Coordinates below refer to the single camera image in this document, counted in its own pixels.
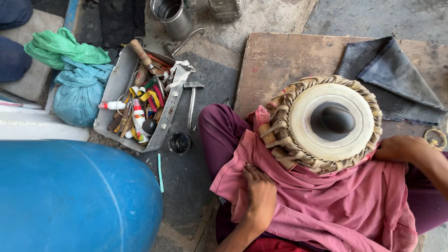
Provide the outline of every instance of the metal toolbox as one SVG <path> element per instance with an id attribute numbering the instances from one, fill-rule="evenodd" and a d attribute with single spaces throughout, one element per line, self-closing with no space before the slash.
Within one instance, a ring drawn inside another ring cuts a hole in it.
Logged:
<path id="1" fill-rule="evenodd" d="M 155 57 L 174 65 L 175 61 L 171 58 L 168 58 L 162 54 L 151 52 L 145 50 L 148 53 L 151 53 Z M 115 67 L 109 77 L 109 81 L 104 90 L 102 101 L 116 101 L 123 95 L 126 90 L 128 90 L 133 83 L 131 83 L 131 79 L 133 77 L 134 71 L 137 68 L 139 57 L 132 49 L 131 46 L 126 46 L 118 57 L 118 61 L 115 64 Z M 186 73 L 185 68 L 181 65 L 177 67 L 176 74 L 174 75 L 174 82 L 179 80 L 179 78 Z M 182 92 L 184 90 L 184 82 L 180 85 L 173 87 L 169 93 L 168 99 L 165 102 L 165 107 L 162 112 L 162 117 L 157 125 L 157 128 L 149 140 L 148 145 L 145 147 L 140 145 L 134 138 L 127 139 L 121 138 L 120 136 L 114 134 L 113 132 L 109 132 L 107 130 L 107 126 L 113 120 L 113 114 L 116 110 L 109 109 L 100 109 L 97 118 L 95 119 L 93 129 L 100 133 L 101 135 L 111 138 L 115 141 L 118 141 L 138 152 L 149 152 L 155 151 L 162 147 L 164 143 L 165 137 L 167 135 L 168 129 L 171 125 L 171 120 L 174 116 L 174 112 L 176 111 L 177 105 L 181 98 Z"/>

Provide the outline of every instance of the pink cloth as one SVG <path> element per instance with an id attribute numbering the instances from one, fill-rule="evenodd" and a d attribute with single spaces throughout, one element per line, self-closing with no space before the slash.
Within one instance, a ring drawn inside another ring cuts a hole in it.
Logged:
<path id="1" fill-rule="evenodd" d="M 249 119 L 256 132 L 269 113 L 260 106 Z M 210 190 L 232 202 L 232 221 L 239 222 L 247 208 L 242 170 L 251 163 L 277 185 L 277 208 L 267 232 L 335 252 L 410 252 L 417 232 L 406 202 L 407 164 L 370 161 L 372 155 L 338 173 L 318 176 L 299 165 L 288 172 L 258 133 L 246 130 Z"/>

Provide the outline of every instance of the blue barrel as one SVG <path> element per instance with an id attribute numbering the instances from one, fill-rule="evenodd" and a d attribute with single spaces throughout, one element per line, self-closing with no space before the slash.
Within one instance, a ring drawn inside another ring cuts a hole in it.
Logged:
<path id="1" fill-rule="evenodd" d="M 149 251 L 162 219 L 153 173 L 67 140 L 0 141 L 0 251 Z"/>

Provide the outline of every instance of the knee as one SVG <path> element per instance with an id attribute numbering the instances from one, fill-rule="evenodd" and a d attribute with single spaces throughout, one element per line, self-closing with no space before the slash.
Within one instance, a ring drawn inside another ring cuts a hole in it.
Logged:
<path id="1" fill-rule="evenodd" d="M 199 114 L 199 119 L 198 119 L 199 127 L 201 125 L 215 121 L 215 119 L 222 114 L 223 106 L 226 106 L 226 105 L 211 104 L 211 105 L 208 105 L 207 107 L 203 108 L 201 113 Z"/>
<path id="2" fill-rule="evenodd" d="M 33 14 L 33 4 L 30 0 L 3 0 L 0 3 L 0 8 L 6 10 L 6 15 L 0 17 L 0 30 L 22 26 Z"/>
<path id="3" fill-rule="evenodd" d="M 31 67 L 32 58 L 23 46 L 0 36 L 0 82 L 17 81 Z"/>

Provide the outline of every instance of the hand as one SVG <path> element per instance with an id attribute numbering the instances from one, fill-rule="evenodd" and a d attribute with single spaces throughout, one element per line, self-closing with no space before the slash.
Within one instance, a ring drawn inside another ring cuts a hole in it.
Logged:
<path id="1" fill-rule="evenodd" d="M 272 179 L 251 164 L 246 164 L 243 174 L 247 180 L 249 205 L 240 224 L 250 225 L 262 234 L 272 221 L 277 206 L 277 187 Z"/>
<path id="2" fill-rule="evenodd" d="M 374 158 L 419 165 L 425 159 L 439 155 L 440 153 L 438 152 L 421 137 L 396 135 L 381 141 L 381 148 L 375 152 Z"/>

